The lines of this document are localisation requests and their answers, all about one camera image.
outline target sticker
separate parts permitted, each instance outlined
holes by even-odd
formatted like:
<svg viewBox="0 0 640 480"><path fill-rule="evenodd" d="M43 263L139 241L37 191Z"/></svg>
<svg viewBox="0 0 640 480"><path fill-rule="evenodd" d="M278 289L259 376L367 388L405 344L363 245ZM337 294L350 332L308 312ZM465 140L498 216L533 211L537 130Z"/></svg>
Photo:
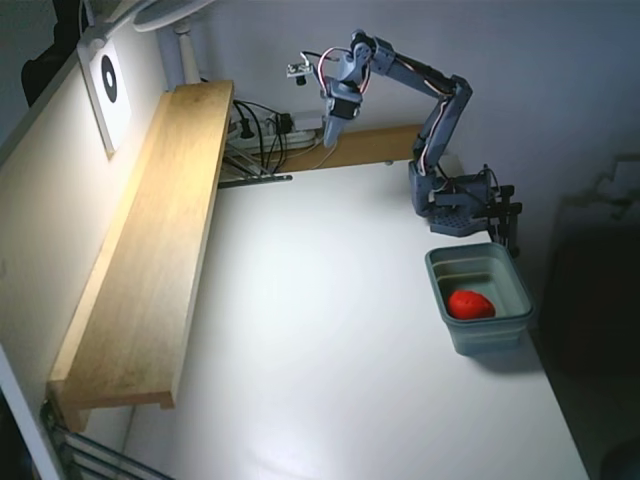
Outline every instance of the target sticker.
<svg viewBox="0 0 640 480"><path fill-rule="evenodd" d="M107 55L102 56L102 86L107 93L107 97L111 100L111 103L116 103L118 99L118 79L116 78L116 71L113 68L113 63Z"/></svg>
<svg viewBox="0 0 640 480"><path fill-rule="evenodd" d="M78 54L105 148L113 153L122 143L131 118L129 97L115 46L108 41L90 56L86 48L78 45Z"/></svg>

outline black circle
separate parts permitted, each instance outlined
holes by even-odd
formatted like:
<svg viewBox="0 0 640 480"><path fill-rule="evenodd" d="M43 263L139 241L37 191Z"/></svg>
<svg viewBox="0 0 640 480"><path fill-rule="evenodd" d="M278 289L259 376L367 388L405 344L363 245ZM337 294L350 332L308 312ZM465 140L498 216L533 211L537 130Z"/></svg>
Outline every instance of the black circle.
<svg viewBox="0 0 640 480"><path fill-rule="evenodd" d="M112 84L109 85L107 75L111 75ZM102 57L102 85L104 91L107 92L107 97L111 100L111 103L116 103L118 98L118 81L116 80L116 71L113 69L113 63L111 59L104 55Z"/></svg>

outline wooden board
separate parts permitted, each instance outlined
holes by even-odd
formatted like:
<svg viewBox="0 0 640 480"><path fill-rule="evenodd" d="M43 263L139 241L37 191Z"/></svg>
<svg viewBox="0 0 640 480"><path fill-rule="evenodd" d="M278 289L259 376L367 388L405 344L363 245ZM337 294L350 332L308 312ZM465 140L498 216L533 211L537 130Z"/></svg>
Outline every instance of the wooden board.
<svg viewBox="0 0 640 480"><path fill-rule="evenodd" d="M320 167L318 165L330 151L322 145L299 157L293 156L296 151L292 151L293 157L287 160L282 172L407 160L411 158L411 146L421 128L421 125L408 125L345 133L340 136L335 152Z"/></svg>
<svg viewBox="0 0 640 480"><path fill-rule="evenodd" d="M175 405L232 97L231 82L216 82L160 105L135 198L128 213L123 199L54 369L61 410Z"/></svg>
<svg viewBox="0 0 640 480"><path fill-rule="evenodd" d="M120 199L111 225L109 226L107 236L102 244L98 258L93 265L93 270L91 271L80 302L74 312L73 319L71 320L71 324L65 335L62 347L58 352L56 362L53 365L53 370L47 383L49 395L53 397L54 405L58 409L58 414L62 417L67 427L73 431L82 431L86 428L89 410L78 411L73 407L69 407L69 405L63 401L60 401L64 382L69 376L71 365L87 328L89 317L91 316L93 306L100 292L100 287L106 277L116 246L118 245L122 229L124 228L127 216L131 210L131 205L138 191L140 180L149 162L149 158L151 158L151 154L153 153L153 146L160 134L162 124L165 121L170 100L171 94L165 93L158 102L153 122L145 138L138 161L131 172L127 188Z"/></svg>

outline metal bracket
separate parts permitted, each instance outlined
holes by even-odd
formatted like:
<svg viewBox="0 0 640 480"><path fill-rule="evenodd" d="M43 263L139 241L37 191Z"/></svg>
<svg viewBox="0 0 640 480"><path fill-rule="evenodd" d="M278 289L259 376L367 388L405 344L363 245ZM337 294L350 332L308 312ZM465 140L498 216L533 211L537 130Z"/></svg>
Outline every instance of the metal bracket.
<svg viewBox="0 0 640 480"><path fill-rule="evenodd" d="M40 410L40 419L69 480L111 480L113 474L128 480L175 480L84 435L70 432L57 421L48 401Z"/></svg>

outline robotic arm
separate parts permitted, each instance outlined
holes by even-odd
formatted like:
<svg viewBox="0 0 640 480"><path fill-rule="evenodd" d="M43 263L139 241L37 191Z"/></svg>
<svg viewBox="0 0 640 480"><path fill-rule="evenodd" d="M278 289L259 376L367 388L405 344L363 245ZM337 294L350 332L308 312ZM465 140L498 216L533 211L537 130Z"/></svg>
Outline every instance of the robotic arm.
<svg viewBox="0 0 640 480"><path fill-rule="evenodd" d="M358 30L352 36L351 51L343 52L337 78L323 76L316 70L327 98L325 146L332 146L345 125L358 116L372 73L390 77L438 100L413 145L418 170L422 176L428 175L438 165L451 139L473 93L471 87L464 78L455 75L446 78L438 70L396 53L390 43Z"/></svg>
<svg viewBox="0 0 640 480"><path fill-rule="evenodd" d="M330 57L340 52L339 59ZM445 77L441 72L394 51L390 43L369 37L362 30L352 35L350 49L330 48L320 55L318 66L306 53L303 64L289 65L287 76L296 78L299 85L305 76L313 74L326 99L327 121L324 133L326 147L334 145L348 122L360 113L363 95L371 74L390 77L437 100L413 144L413 161L409 164L411 199L416 213L430 220L431 230L453 236L466 236L488 229L500 236L514 256L517 215L521 204L510 204L511 186L491 186L493 171L485 167L476 175L450 178L440 168L444 153L458 120L473 93L462 77ZM324 75L326 61L338 61L336 77ZM497 218L500 224L491 225Z"/></svg>

